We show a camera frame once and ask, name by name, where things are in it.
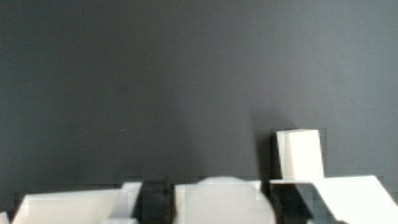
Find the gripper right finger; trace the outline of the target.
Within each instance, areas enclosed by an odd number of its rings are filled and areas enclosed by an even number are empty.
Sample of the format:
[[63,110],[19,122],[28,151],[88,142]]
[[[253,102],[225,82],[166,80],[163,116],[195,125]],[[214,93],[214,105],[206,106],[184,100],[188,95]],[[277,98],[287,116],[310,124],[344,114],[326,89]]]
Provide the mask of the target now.
[[309,183],[273,183],[269,198],[277,224],[332,224],[326,205]]

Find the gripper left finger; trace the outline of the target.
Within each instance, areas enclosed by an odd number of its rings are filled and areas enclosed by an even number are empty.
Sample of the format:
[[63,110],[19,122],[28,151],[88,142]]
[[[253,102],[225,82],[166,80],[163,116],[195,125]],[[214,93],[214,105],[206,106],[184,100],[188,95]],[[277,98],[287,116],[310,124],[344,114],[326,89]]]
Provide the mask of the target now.
[[172,224],[174,190],[165,181],[147,181],[142,184],[133,218],[138,224]]

